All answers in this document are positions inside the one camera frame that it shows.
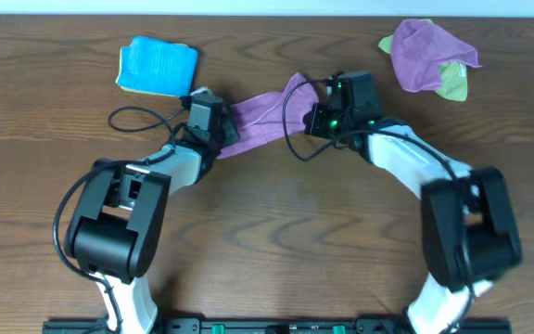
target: green cloth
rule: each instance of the green cloth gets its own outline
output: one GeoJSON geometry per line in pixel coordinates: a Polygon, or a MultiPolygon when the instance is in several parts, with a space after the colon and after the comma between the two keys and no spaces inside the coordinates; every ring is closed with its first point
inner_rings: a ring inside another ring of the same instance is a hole
{"type": "MultiPolygon", "coordinates": [[[[383,38],[378,47],[390,54],[393,45],[393,35],[383,38]]],[[[458,61],[451,61],[438,65],[442,87],[435,92],[452,101],[465,101],[467,99],[467,67],[458,61]]]]}

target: blue sponge cloth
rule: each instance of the blue sponge cloth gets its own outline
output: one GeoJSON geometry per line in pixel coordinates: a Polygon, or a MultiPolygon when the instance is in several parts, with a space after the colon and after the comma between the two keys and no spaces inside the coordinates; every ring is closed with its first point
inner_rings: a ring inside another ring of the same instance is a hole
{"type": "Polygon", "coordinates": [[[137,36],[121,48],[117,84],[137,93],[187,96],[196,65],[195,49],[137,36]]]}

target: wood grain surface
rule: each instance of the wood grain surface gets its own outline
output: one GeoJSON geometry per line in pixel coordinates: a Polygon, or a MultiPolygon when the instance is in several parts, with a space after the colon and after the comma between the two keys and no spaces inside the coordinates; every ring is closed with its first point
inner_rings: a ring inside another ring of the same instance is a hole
{"type": "MultiPolygon", "coordinates": [[[[136,35],[198,49],[195,86],[230,102],[282,89],[297,71],[372,70],[387,115],[456,160],[504,173],[525,260],[471,315],[507,316],[515,333],[534,333],[534,19],[434,21],[479,50],[483,67],[469,71],[464,103],[401,90],[377,48],[399,18],[0,16],[0,333],[106,313],[95,285],[58,260],[51,223],[93,161],[141,158],[166,138],[160,128],[126,135],[106,124],[126,105],[164,115],[178,107],[114,83],[119,49],[136,35]]],[[[151,122],[121,116],[124,126],[151,122]]],[[[321,142],[294,143],[308,153],[321,142]]],[[[357,154],[330,150],[303,163],[278,140],[215,163],[170,198],[149,275],[163,312],[398,313],[426,277],[419,203],[357,154]]]]}

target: pink cloth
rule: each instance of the pink cloth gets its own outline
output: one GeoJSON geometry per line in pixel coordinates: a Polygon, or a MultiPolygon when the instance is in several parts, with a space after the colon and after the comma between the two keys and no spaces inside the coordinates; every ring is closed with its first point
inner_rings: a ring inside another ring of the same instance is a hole
{"type": "Polygon", "coordinates": [[[440,64],[459,61],[481,67],[474,47],[423,19],[400,23],[393,35],[390,57],[400,86],[412,93],[442,87],[440,64]]]}
{"type": "MultiPolygon", "coordinates": [[[[232,106],[240,141],[222,149],[218,159],[224,159],[267,144],[284,136],[282,105],[289,91],[306,81],[299,73],[287,83],[283,92],[267,92],[232,106]]],[[[319,102],[314,88],[304,84],[294,92],[286,105],[286,124],[289,134],[304,131],[302,117],[319,102]]]]}

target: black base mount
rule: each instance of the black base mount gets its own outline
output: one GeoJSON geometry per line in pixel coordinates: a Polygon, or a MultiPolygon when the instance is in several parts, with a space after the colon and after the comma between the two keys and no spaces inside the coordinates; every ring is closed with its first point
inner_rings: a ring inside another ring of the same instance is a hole
{"type": "MultiPolygon", "coordinates": [[[[104,325],[96,321],[47,321],[43,334],[82,334],[104,325]]],[[[164,320],[151,334],[411,334],[404,318],[393,315],[364,315],[354,320],[164,320]]],[[[503,320],[465,320],[458,334],[512,334],[503,320]]]]}

